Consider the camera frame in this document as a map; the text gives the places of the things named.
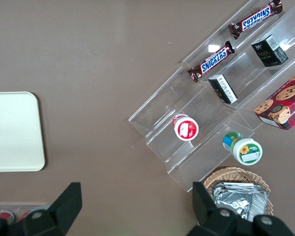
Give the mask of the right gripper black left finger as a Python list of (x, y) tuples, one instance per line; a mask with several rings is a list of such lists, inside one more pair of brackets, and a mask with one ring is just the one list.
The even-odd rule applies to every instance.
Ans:
[(10, 225), (0, 219), (0, 236), (64, 236), (81, 209), (81, 184), (72, 182), (48, 209), (33, 211)]

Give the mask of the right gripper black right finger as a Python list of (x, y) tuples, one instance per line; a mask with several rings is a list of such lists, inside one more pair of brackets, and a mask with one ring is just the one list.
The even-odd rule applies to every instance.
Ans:
[(279, 218), (257, 215), (252, 222), (242, 219), (226, 208), (218, 208), (201, 182), (194, 182), (193, 209), (198, 220), (189, 236), (293, 236), (291, 229)]

